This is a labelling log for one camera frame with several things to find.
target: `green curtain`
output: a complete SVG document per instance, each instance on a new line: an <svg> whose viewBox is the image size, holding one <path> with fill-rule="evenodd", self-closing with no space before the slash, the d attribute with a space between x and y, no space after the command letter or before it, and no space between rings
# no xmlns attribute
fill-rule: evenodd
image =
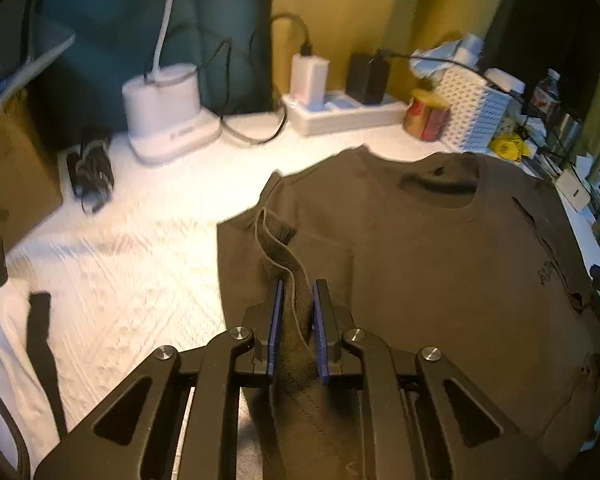
<svg viewBox="0 0 600 480"><path fill-rule="evenodd" d="M271 0L174 0L171 25L202 23L245 50L250 31L270 15ZM79 140L88 124L126 130L121 88L142 73L158 37L164 0L43 0L43 13L76 33L75 44L40 78L46 106L61 130L60 145ZM162 64L199 64L219 39L195 29L173 36ZM200 77L203 105L218 110L224 100L224 58L219 56ZM270 79L270 69L266 69ZM260 111L269 104L244 57L232 57L232 100L239 112Z"/></svg>

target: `brown cardboard box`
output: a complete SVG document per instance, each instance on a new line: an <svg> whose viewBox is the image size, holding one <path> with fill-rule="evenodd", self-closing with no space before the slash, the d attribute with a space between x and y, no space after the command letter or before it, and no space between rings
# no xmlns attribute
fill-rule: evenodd
<svg viewBox="0 0 600 480"><path fill-rule="evenodd" d="M62 203L58 167L40 138L20 91L0 111L0 236L8 251Z"/></svg>

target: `bottle label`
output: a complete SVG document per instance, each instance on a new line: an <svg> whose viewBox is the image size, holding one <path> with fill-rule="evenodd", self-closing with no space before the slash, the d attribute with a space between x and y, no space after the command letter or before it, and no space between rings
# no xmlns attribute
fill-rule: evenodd
<svg viewBox="0 0 600 480"><path fill-rule="evenodd" d="M556 100L541 88L536 87L531 104L548 117L554 111Z"/></svg>

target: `blue gripper pad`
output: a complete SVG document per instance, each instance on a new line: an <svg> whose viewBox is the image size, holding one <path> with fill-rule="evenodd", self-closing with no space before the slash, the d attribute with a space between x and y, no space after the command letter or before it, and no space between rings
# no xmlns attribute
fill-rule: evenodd
<svg viewBox="0 0 600 480"><path fill-rule="evenodd" d="M280 335L282 332L282 305L285 301L284 285L279 280L276 287L276 301L273 304L271 325L269 329L269 351L267 353L267 376L272 379L276 374L276 357L280 348Z"/></svg>
<svg viewBox="0 0 600 480"><path fill-rule="evenodd" d="M314 282L314 342L318 374L320 375L322 384L328 384L329 367L327 366L327 340L324 331L322 307L320 306L320 295L318 295L318 285L316 282Z"/></svg>

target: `textured white blanket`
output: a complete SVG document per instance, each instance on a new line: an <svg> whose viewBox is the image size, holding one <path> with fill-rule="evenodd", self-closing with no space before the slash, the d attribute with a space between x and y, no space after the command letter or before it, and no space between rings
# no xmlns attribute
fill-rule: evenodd
<svg viewBox="0 0 600 480"><path fill-rule="evenodd" d="M0 287L0 399L11 413L29 451L33 475L40 461L58 444L51 406L26 350L29 284L10 278ZM0 451L14 468L18 452L0 415Z"/></svg>
<svg viewBox="0 0 600 480"><path fill-rule="evenodd" d="M265 135L274 121L255 116L236 127ZM31 290L51 293L50 347L68 429L157 346L186 350L224 330L217 222L253 206L272 171L299 171L363 143L400 160L446 151L399 126L309 139L287 130L257 148L223 137L149 168L134 158L126 137L117 136L110 149L114 198L93 217L72 198L61 157L65 203L11 251L8 269ZM244 405L238 445L238 478L260 478L261 457Z"/></svg>

